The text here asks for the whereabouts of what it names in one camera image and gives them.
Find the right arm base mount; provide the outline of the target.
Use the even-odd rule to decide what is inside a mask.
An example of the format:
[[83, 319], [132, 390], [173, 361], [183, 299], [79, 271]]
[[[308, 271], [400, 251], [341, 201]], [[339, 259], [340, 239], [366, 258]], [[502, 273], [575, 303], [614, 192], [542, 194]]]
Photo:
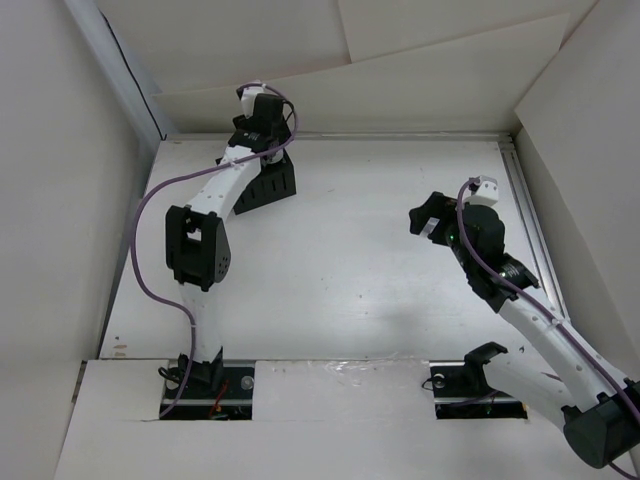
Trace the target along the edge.
[[463, 361], [430, 361], [421, 387], [433, 394], [438, 420], [528, 418], [523, 403], [487, 386]]

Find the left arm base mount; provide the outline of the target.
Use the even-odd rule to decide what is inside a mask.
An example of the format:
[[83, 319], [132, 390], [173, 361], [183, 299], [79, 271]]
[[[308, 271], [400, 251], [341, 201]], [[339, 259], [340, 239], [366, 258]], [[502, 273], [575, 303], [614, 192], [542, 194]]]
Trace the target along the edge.
[[224, 365], [222, 379], [215, 390], [190, 380], [176, 405], [162, 414], [175, 400], [179, 385], [176, 375], [165, 375], [159, 416], [165, 421], [249, 421], [253, 417], [255, 386], [254, 362]]

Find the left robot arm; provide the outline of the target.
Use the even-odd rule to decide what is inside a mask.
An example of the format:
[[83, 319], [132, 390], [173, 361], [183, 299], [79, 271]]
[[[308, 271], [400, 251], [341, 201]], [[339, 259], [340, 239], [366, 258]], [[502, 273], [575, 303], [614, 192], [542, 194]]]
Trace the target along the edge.
[[207, 293], [222, 282], [231, 264], [225, 223], [230, 213], [245, 213], [296, 194], [292, 160], [283, 147], [291, 138], [287, 101], [264, 86], [238, 92], [243, 113], [233, 119], [221, 168], [186, 205], [165, 217], [166, 263], [180, 286], [191, 332], [211, 332], [205, 319]]

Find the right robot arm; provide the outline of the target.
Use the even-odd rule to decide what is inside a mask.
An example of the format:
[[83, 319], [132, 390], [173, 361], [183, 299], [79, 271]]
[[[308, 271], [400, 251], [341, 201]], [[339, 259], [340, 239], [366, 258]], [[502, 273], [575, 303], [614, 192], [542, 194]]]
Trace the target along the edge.
[[450, 386], [471, 397], [506, 394], [532, 407], [595, 469], [615, 467], [639, 445], [639, 383], [603, 358], [552, 310], [536, 276], [505, 249], [494, 194], [432, 193], [409, 212], [409, 231], [448, 248], [470, 290], [527, 341], [495, 341], [465, 354]]

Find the blue patterned tape roll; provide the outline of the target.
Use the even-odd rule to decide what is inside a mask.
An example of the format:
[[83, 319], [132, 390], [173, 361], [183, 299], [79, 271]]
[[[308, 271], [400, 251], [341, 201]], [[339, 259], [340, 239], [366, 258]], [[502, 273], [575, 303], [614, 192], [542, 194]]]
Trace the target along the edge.
[[278, 163], [282, 160], [283, 158], [283, 154], [281, 152], [277, 152], [273, 155], [270, 156], [264, 156], [263, 157], [263, 163], [264, 164], [275, 164]]

